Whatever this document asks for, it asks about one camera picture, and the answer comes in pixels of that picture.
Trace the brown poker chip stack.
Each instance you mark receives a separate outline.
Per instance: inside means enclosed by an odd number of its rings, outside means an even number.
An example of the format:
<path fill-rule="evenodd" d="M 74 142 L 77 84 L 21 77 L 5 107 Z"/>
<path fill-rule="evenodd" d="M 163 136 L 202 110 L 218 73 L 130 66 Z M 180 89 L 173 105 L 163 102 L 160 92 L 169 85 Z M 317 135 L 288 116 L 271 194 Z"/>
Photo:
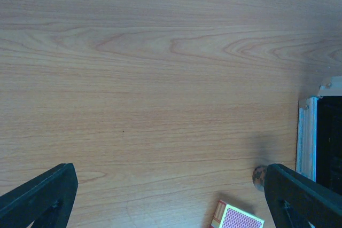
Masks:
<path fill-rule="evenodd" d="M 257 166 L 252 174 L 252 181 L 255 188 L 261 192 L 264 191 L 265 187 L 265 176 L 267 173 L 268 166 L 260 165 Z"/>

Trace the red playing card box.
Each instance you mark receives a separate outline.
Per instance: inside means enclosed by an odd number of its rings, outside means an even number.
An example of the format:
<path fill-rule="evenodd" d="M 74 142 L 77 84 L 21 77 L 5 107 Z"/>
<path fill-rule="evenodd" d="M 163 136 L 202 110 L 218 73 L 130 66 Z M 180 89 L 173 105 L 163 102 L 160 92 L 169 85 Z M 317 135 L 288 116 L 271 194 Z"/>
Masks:
<path fill-rule="evenodd" d="M 263 228 L 264 220 L 219 200 L 210 228 Z"/>

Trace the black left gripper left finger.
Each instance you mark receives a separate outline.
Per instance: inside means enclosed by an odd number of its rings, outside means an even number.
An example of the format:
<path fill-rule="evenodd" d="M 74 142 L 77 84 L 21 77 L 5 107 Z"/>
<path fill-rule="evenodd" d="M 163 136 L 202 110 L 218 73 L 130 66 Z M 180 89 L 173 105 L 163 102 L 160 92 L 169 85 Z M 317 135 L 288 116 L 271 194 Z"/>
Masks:
<path fill-rule="evenodd" d="M 1 196 L 1 227 L 66 227 L 78 188 L 72 163 L 61 163 Z"/>

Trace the aluminium poker case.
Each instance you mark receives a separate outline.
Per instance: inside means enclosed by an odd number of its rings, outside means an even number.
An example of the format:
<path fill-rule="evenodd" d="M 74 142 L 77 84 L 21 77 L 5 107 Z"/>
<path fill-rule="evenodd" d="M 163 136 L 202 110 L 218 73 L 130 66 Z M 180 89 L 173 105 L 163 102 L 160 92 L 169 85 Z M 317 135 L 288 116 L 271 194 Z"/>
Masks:
<path fill-rule="evenodd" d="M 341 76 L 299 101 L 296 172 L 341 194 Z"/>

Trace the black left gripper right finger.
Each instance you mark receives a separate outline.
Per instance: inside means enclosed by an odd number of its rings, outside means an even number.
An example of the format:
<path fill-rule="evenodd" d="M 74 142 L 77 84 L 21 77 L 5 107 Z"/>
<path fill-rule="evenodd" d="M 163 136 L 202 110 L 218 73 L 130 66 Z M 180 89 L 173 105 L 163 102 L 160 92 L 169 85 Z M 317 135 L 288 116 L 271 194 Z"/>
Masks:
<path fill-rule="evenodd" d="M 341 195 L 282 164 L 268 166 L 264 192 L 276 227 L 341 227 Z"/>

